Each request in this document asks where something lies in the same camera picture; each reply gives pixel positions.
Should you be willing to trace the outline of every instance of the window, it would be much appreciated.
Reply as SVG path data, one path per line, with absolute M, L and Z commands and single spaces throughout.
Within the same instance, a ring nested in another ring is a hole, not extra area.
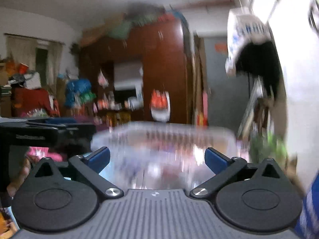
M 252 11 L 263 23 L 266 23 L 276 1 L 277 0 L 253 0 Z
M 35 70 L 40 75 L 41 86 L 47 85 L 47 49 L 37 48 Z

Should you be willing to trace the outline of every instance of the metal screw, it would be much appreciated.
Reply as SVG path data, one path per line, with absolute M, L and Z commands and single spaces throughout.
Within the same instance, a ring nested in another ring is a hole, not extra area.
M 105 191 L 105 194 L 109 197 L 116 197 L 121 194 L 121 191 L 118 188 L 109 188 Z
M 205 196 L 208 194 L 208 191 L 205 188 L 195 188 L 193 189 L 193 194 L 196 196 Z

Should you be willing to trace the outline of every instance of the doorway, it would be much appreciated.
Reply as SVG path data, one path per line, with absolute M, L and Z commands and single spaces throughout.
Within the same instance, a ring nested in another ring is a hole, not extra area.
M 235 134 L 249 100 L 248 77 L 228 77 L 225 71 L 226 36 L 205 37 L 208 125 L 229 128 Z

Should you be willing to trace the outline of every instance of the green object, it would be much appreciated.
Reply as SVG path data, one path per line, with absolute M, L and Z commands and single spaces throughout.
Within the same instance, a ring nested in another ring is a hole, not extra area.
M 130 31 L 133 28 L 132 21 L 123 21 L 120 25 L 116 26 L 114 29 L 109 31 L 107 34 L 109 37 L 115 39 L 128 39 L 130 35 Z
M 136 26 L 144 26 L 153 22 L 156 22 L 158 19 L 158 14 L 146 14 L 141 15 L 133 19 L 133 23 Z
M 93 101 L 96 98 L 96 95 L 92 92 L 82 93 L 80 95 L 81 104 L 85 104 Z
M 268 133 L 266 137 L 254 136 L 250 140 L 249 158 L 252 163 L 258 164 L 270 157 L 284 168 L 287 156 L 284 142 L 271 133 Z

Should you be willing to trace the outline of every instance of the finger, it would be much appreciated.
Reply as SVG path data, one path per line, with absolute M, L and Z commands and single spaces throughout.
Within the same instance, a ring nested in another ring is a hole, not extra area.
M 31 170 L 31 164 L 30 164 L 29 160 L 24 159 L 23 167 L 20 170 L 18 177 L 16 179 L 14 179 L 13 182 L 11 182 L 7 187 L 8 194 L 11 197 L 14 197 L 17 190 L 20 188 L 22 183 L 25 181 L 26 177 L 29 175 L 30 170 Z
M 32 164 L 37 164 L 40 161 L 40 158 L 38 156 L 26 156 Z

